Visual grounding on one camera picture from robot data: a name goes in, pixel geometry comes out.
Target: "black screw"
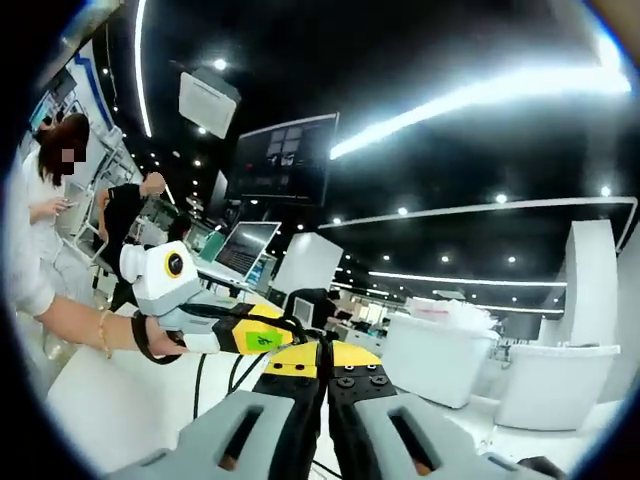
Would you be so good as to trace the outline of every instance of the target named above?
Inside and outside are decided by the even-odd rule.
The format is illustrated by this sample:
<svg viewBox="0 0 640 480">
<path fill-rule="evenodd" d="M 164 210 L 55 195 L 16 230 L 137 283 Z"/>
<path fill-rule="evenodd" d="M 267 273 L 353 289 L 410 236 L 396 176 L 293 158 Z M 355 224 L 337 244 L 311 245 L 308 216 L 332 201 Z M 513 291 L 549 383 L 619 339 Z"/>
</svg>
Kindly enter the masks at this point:
<svg viewBox="0 0 640 480">
<path fill-rule="evenodd" d="M 355 380 L 351 377 L 342 377 L 338 379 L 338 386 L 342 388 L 351 388 L 355 383 Z"/>
<path fill-rule="evenodd" d="M 378 385 L 380 387 L 389 383 L 389 379 L 384 375 L 377 375 L 375 377 L 370 377 L 370 378 L 371 378 L 371 383 L 373 383 L 374 385 Z"/>
</svg>

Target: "screen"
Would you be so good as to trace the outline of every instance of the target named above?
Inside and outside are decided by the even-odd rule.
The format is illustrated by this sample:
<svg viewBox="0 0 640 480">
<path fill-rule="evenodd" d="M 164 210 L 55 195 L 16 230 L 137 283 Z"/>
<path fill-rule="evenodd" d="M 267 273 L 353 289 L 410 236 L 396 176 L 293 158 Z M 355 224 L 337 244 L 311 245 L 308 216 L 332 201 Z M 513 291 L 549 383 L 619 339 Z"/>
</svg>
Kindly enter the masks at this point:
<svg viewBox="0 0 640 480">
<path fill-rule="evenodd" d="M 228 198 L 322 206 L 337 121 L 338 114 L 323 115 L 240 135 Z"/>
<path fill-rule="evenodd" d="M 240 222 L 215 261 L 246 277 L 279 226 L 279 222 Z"/>
</svg>

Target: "black cable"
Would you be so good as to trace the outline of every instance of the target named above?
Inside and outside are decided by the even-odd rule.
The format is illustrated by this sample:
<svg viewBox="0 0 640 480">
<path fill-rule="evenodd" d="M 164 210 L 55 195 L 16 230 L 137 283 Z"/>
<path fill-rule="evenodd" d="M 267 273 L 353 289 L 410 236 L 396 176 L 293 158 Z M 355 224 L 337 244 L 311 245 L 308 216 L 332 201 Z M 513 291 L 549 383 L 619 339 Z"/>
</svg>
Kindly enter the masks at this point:
<svg viewBox="0 0 640 480">
<path fill-rule="evenodd" d="M 235 392 L 235 391 L 240 387 L 240 385 L 242 385 L 242 382 L 244 382 L 244 381 L 245 381 L 245 379 L 249 376 L 249 374 L 251 373 L 251 371 L 252 371 L 254 368 L 256 368 L 256 365 L 258 365 L 258 363 L 260 363 L 260 361 L 265 357 L 265 355 L 266 355 L 267 353 L 268 353 L 268 352 L 264 352 L 264 353 L 261 353 L 260 355 L 258 355 L 258 358 L 256 358 L 256 359 L 253 361 L 253 363 L 252 363 L 251 365 L 249 365 L 249 368 L 247 368 L 247 371 L 246 371 L 246 372 L 244 372 L 244 373 L 242 374 L 242 376 L 240 377 L 240 380 L 238 380 L 238 381 L 236 382 L 236 384 L 233 386 L 233 388 L 229 391 L 229 393 L 228 393 L 228 394 L 231 394 L 231 393 Z M 231 377 L 231 376 L 229 377 L 229 385 L 231 385 L 232 378 L 233 378 L 233 377 Z"/>
<path fill-rule="evenodd" d="M 244 355 L 238 355 L 236 361 L 233 362 L 233 367 L 231 367 L 231 373 L 229 373 L 229 382 L 227 383 L 227 395 L 231 394 L 233 391 L 233 378 L 236 376 L 236 370 L 238 370 L 238 366 L 240 366 L 240 362 Z"/>
<path fill-rule="evenodd" d="M 202 368 L 204 367 L 204 360 L 207 358 L 207 354 L 200 355 L 200 363 L 198 363 L 198 372 L 196 373 L 196 386 L 193 393 L 193 419 L 198 418 L 198 400 L 200 399 L 200 378 L 202 378 Z"/>
<path fill-rule="evenodd" d="M 325 467 L 324 465 L 322 465 L 320 462 L 318 462 L 317 460 L 312 460 L 313 463 L 315 463 L 316 465 L 318 465 L 320 468 L 325 469 L 327 472 L 329 472 L 331 475 L 333 475 L 334 477 L 337 478 L 342 478 L 342 475 L 340 475 L 339 473 L 334 472 L 333 470 L 331 470 L 329 467 Z"/>
</svg>

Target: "dark hair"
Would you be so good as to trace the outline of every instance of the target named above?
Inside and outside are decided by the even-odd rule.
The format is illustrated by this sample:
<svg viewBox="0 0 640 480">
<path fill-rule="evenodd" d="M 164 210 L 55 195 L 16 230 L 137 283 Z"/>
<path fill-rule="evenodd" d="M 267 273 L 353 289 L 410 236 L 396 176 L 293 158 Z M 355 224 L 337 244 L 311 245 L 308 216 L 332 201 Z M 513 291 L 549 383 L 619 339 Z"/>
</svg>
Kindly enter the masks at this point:
<svg viewBox="0 0 640 480">
<path fill-rule="evenodd" d="M 38 154 L 38 173 L 42 180 L 51 177 L 53 185 L 62 185 L 62 175 L 73 173 L 73 163 L 62 161 L 62 150 L 73 150 L 74 162 L 84 162 L 89 143 L 89 120 L 82 113 L 74 113 L 42 137 Z"/>
<path fill-rule="evenodd" d="M 184 240 L 184 236 L 191 228 L 191 220 L 185 215 L 176 217 L 171 225 L 169 225 L 169 231 L 167 232 L 167 241 L 175 242 L 176 240 Z"/>
</svg>

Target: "computer monitor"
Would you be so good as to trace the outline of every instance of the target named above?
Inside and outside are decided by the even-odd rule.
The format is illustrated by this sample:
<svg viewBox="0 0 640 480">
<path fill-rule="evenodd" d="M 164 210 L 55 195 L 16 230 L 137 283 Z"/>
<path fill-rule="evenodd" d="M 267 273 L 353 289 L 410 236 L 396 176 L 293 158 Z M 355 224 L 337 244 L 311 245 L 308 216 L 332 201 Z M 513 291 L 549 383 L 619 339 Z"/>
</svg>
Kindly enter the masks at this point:
<svg viewBox="0 0 640 480">
<path fill-rule="evenodd" d="M 311 328 L 313 320 L 313 303 L 296 297 L 293 300 L 293 316 L 300 320 L 303 326 Z"/>
<path fill-rule="evenodd" d="M 216 255 L 215 262 L 246 278 L 279 227 L 280 222 L 238 223 Z"/>
</svg>

